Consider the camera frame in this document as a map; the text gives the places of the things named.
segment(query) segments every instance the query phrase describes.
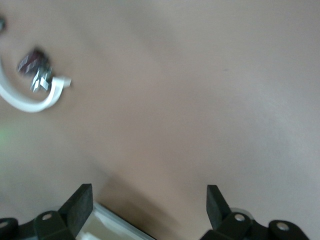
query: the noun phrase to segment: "white surface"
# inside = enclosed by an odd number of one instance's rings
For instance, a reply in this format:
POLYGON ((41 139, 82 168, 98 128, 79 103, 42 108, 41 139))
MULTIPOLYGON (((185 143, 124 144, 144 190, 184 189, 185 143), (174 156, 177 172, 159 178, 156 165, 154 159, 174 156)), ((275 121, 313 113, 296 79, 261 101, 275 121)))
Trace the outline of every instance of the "white surface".
POLYGON ((72 78, 39 114, 0 99, 1 214, 29 220, 117 174, 182 239, 210 227, 207 184, 264 225, 319 238, 320 1, 3 0, 0 11, 10 79, 34 45, 72 78))

